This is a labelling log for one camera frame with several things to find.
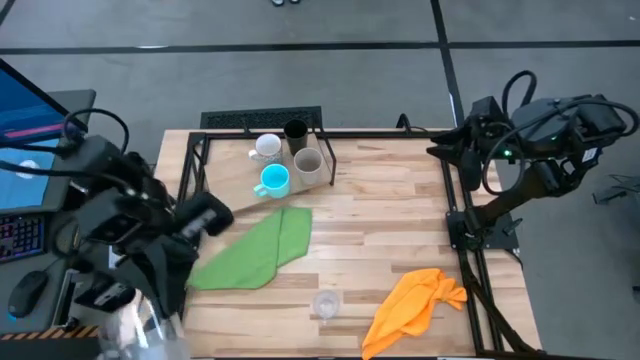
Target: gray floor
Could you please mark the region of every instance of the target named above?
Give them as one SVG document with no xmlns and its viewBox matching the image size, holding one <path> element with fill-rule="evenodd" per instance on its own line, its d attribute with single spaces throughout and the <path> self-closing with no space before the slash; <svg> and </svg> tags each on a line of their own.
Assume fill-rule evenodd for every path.
<svg viewBox="0 0 640 360">
<path fill-rule="evenodd" d="M 636 0 L 441 0 L 449 40 L 640 39 Z M 429 0 L 18 0 L 0 48 L 436 41 Z M 640 110 L 640 48 L 453 50 L 463 106 L 499 95 L 515 72 L 538 74 L 538 96 L 603 93 Z M 157 157 L 168 128 L 200 112 L 321 105 L 330 127 L 453 126 L 438 50 L 149 55 L 16 55 L 5 59 L 47 91 L 93 88 L 96 105 L 132 128 L 132 148 Z M 521 91 L 516 86 L 515 93 Z M 92 131 L 119 141 L 96 116 Z M 638 207 L 596 206 L 610 173 L 638 175 L 640 134 L 608 148 L 576 192 L 514 212 L 540 337 L 552 353 L 636 359 L 640 354 Z M 505 186 L 514 171 L 499 166 Z"/>
</svg>

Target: monitor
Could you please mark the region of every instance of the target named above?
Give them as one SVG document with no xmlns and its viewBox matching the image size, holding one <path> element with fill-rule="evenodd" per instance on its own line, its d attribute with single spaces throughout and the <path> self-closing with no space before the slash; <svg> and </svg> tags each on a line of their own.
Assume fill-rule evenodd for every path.
<svg viewBox="0 0 640 360">
<path fill-rule="evenodd" d="M 69 112 L 0 59 L 0 142 L 32 143 L 59 138 Z M 73 119 L 70 131 L 86 131 Z"/>
</svg>

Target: orange cloth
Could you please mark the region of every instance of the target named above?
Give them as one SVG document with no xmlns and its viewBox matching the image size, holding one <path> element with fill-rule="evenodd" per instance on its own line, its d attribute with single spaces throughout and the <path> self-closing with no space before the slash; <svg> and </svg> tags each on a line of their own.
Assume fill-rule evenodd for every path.
<svg viewBox="0 0 640 360">
<path fill-rule="evenodd" d="M 376 312 L 362 343 L 362 358 L 369 360 L 405 334 L 419 336 L 425 332 L 438 301 L 462 310 L 467 292 L 456 287 L 455 279 L 446 278 L 440 269 L 406 273 Z"/>
</svg>

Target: white cup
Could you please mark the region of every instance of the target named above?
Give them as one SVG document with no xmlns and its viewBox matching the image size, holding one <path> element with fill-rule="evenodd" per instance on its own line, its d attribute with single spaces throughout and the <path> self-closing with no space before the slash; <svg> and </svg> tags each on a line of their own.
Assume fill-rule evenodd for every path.
<svg viewBox="0 0 640 360">
<path fill-rule="evenodd" d="M 274 134 L 264 134 L 256 140 L 255 150 L 249 151 L 249 159 L 263 164 L 282 164 L 282 142 Z"/>
<path fill-rule="evenodd" d="M 314 148 L 304 148 L 293 157 L 296 172 L 306 185 L 313 185 L 318 182 L 323 161 L 320 151 Z"/>
</svg>

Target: green cloth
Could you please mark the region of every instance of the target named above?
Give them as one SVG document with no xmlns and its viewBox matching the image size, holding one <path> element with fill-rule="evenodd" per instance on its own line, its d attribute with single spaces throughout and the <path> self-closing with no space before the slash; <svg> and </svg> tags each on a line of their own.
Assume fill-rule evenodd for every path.
<svg viewBox="0 0 640 360">
<path fill-rule="evenodd" d="M 306 255 L 310 239 L 311 209 L 279 209 L 195 269 L 188 283 L 199 290 L 260 288 L 278 266 Z"/>
</svg>

